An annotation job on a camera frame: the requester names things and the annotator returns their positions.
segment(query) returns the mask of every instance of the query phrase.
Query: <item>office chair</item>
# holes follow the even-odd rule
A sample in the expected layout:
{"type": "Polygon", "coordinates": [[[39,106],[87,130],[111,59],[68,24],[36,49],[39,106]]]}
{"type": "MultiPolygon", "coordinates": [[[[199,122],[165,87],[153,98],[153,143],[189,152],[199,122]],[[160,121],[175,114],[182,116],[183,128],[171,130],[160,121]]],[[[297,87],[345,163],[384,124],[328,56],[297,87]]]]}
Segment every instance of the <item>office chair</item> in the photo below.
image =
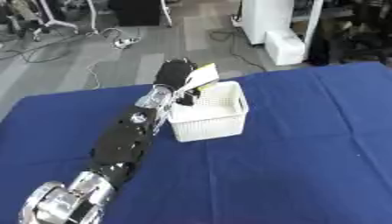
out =
{"type": "Polygon", "coordinates": [[[392,55],[392,1],[366,0],[356,3],[353,26],[342,34],[340,63],[351,60],[379,60],[387,64],[392,55]]]}

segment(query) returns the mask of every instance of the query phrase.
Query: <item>wheel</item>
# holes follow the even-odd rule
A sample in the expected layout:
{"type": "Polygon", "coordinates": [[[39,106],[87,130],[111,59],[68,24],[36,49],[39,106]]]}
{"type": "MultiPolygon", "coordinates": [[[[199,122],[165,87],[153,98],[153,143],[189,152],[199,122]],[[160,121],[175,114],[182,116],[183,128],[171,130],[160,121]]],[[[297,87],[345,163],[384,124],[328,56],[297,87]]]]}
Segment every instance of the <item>wheel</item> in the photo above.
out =
{"type": "Polygon", "coordinates": [[[32,39],[35,41],[35,42],[39,42],[39,41],[41,41],[41,37],[40,36],[34,36],[34,37],[32,37],[32,39]]]}

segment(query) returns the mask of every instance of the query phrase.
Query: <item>table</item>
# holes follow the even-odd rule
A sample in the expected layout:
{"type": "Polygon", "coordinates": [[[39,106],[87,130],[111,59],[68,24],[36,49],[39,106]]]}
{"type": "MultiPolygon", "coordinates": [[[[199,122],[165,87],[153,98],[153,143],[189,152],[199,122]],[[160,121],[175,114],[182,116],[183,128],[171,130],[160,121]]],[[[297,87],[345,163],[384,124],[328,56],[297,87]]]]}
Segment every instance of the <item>table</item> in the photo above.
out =
{"type": "MultiPolygon", "coordinates": [[[[103,223],[389,224],[392,73],[326,66],[237,79],[243,135],[178,143],[165,125],[103,223]]],[[[0,124],[0,223],[46,181],[82,171],[95,139],[148,86],[27,97],[0,124]]]]}

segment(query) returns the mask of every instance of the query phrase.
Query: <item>power strip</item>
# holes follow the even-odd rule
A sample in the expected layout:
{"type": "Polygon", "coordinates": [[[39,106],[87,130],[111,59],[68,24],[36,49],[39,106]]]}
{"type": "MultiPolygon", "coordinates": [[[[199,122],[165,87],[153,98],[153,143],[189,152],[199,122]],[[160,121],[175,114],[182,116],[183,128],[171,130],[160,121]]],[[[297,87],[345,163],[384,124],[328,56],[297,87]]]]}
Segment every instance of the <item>power strip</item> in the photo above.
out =
{"type": "Polygon", "coordinates": [[[139,42],[140,40],[141,40],[140,38],[126,38],[126,39],[119,38],[115,42],[115,48],[125,49],[125,48],[128,48],[128,47],[134,45],[135,43],[139,42]]]}

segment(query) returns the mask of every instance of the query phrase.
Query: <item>white plastic basket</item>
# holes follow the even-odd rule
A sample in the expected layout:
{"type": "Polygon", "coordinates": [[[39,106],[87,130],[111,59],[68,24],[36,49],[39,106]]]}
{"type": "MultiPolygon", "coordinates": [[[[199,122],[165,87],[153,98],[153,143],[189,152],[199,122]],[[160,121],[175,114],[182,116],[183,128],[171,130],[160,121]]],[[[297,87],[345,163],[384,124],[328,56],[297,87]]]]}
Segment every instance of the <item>white plastic basket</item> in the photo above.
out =
{"type": "Polygon", "coordinates": [[[226,81],[202,90],[192,107],[174,104],[168,120],[177,140],[190,142],[240,135],[248,112],[240,84],[226,81]]]}

